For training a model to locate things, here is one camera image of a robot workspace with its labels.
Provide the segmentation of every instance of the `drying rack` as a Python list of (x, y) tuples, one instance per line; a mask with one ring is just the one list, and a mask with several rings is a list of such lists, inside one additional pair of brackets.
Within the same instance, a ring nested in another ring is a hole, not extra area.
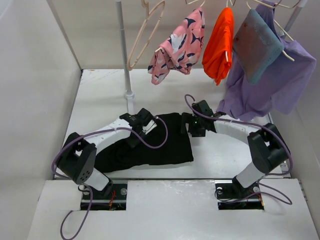
[[(288, 22), (286, 23), (284, 30), (288, 32), (294, 22), (296, 21), (299, 13), (301, 12), (302, 8), (306, 5), (308, 0), (300, 0), (297, 6), (294, 8), (293, 13), (291, 14)], [(124, 25), (124, 16), (122, 10), (122, 0), (115, 0), (116, 2), (116, 12), (119, 22), (119, 31), (120, 31), (120, 38), (121, 38), (121, 49), (122, 49), (122, 60), (123, 60), (123, 69), (124, 69), (124, 79), (125, 79), (125, 93), (124, 97), (127, 100), (127, 110), (128, 113), (134, 114), (134, 97), (135, 93), (132, 91), (131, 87), (131, 79), (130, 79), (130, 72), (128, 70), (127, 61), (128, 61), (128, 54), (127, 54), (127, 44), (126, 44), (126, 35), (125, 35), (125, 25)]]

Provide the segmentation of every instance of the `orange cloth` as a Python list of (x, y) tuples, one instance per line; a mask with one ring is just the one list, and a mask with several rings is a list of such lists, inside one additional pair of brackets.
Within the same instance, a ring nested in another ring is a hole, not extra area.
[(204, 50), (202, 65), (204, 72), (219, 85), (232, 66), (232, 42), (234, 38), (235, 19), (232, 9), (226, 7), (220, 13), (210, 40)]

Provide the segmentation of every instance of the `folded black fabric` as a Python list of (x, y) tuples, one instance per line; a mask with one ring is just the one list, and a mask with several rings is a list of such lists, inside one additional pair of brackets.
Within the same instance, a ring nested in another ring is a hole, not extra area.
[[(99, 152), (94, 167), (100, 172), (109, 173), (143, 164), (166, 165), (192, 162), (194, 157), (189, 135), (180, 133), (182, 116), (179, 113), (170, 113), (159, 115), (159, 117), (164, 120), (168, 128), (168, 139), (161, 148), (151, 149), (141, 142), (132, 149), (126, 140), (122, 139)], [(157, 127), (145, 138), (145, 141), (152, 146), (160, 145), (166, 137), (164, 125), (159, 120), (155, 122)]]

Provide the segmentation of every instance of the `pink garment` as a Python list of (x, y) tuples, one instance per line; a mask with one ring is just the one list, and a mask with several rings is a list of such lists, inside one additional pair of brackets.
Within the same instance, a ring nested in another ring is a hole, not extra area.
[(170, 70), (190, 74), (199, 60), (205, 36), (205, 17), (201, 7), (195, 9), (173, 31), (171, 36), (160, 44), (160, 51), (151, 59), (148, 73), (152, 74), (154, 85), (161, 83)]

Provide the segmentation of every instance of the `white table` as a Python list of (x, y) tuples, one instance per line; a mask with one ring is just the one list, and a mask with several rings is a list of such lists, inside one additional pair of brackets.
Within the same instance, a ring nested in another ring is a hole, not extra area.
[[(190, 75), (171, 71), (157, 86), (145, 69), (130, 72), (135, 93), (134, 109), (146, 108), (152, 114), (188, 112), (184, 95), (197, 101), (206, 100), (215, 110), (225, 95), (225, 81), (216, 86), (203, 71), (193, 69)], [(89, 133), (108, 125), (127, 111), (122, 69), (84, 70), (66, 136), (73, 132)], [(266, 124), (265, 118), (255, 122)], [(142, 165), (108, 173), (110, 178), (126, 179), (223, 179), (233, 178), (250, 162), (249, 148), (227, 135), (207, 132), (206, 137), (190, 138), (194, 162), (178, 165)], [(274, 173), (281, 173), (277, 167)]]
[[(262, 196), (264, 210), (218, 210), (213, 180), (129, 181), (126, 210), (91, 211), (76, 240), (318, 240), (298, 181), (262, 183), (283, 191), (293, 205)], [(46, 181), (28, 240), (61, 239), (61, 222), (75, 210), (63, 228), (72, 237), (85, 215), (80, 200), (72, 181)]]

